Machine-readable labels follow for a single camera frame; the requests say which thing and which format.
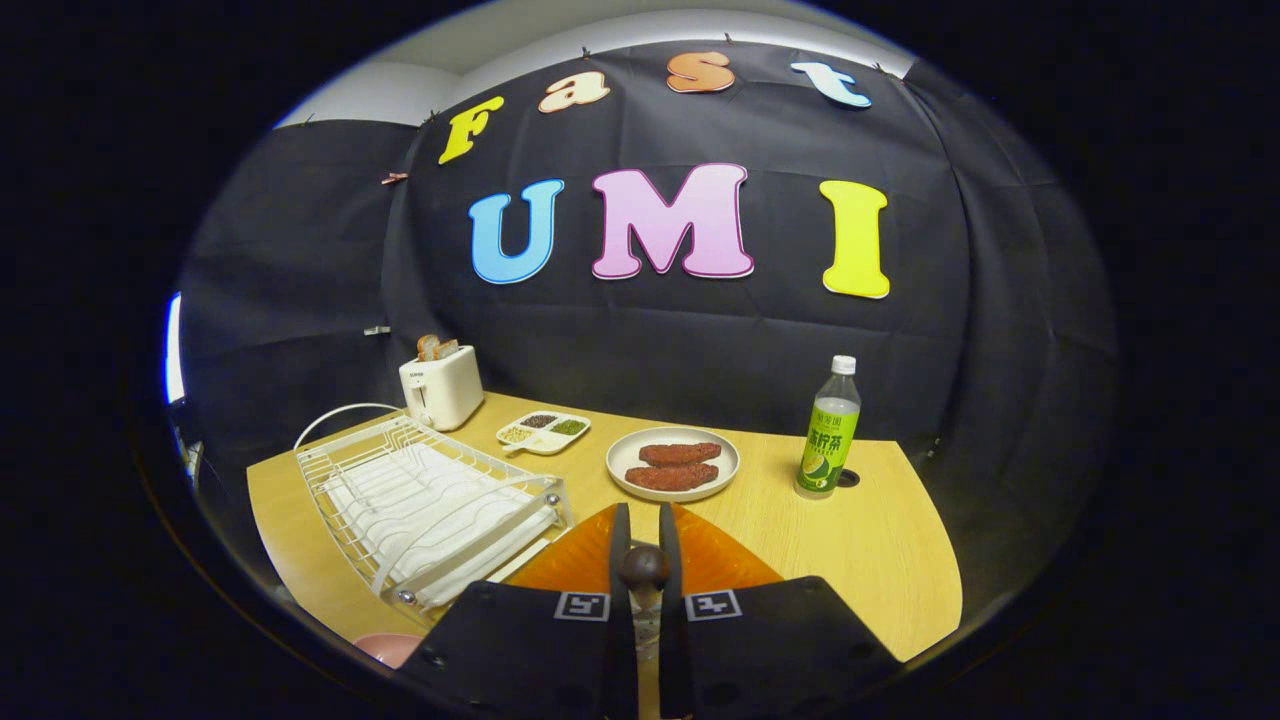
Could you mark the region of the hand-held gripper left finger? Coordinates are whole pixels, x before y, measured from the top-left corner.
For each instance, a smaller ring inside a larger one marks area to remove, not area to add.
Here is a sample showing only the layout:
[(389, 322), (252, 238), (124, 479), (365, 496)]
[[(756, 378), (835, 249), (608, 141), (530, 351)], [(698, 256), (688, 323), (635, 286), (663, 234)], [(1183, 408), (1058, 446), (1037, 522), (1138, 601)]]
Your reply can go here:
[(503, 583), (474, 582), (399, 667), (448, 719), (635, 719), (634, 614), (613, 503)]

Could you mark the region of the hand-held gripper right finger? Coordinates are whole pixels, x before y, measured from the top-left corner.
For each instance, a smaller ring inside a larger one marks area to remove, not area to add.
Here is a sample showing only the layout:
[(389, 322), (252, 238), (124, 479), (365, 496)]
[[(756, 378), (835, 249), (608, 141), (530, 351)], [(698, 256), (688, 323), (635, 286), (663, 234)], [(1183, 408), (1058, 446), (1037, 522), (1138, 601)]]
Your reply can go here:
[(678, 505), (659, 528), (662, 717), (832, 719), (902, 673), (826, 579), (745, 580), (733, 539)]

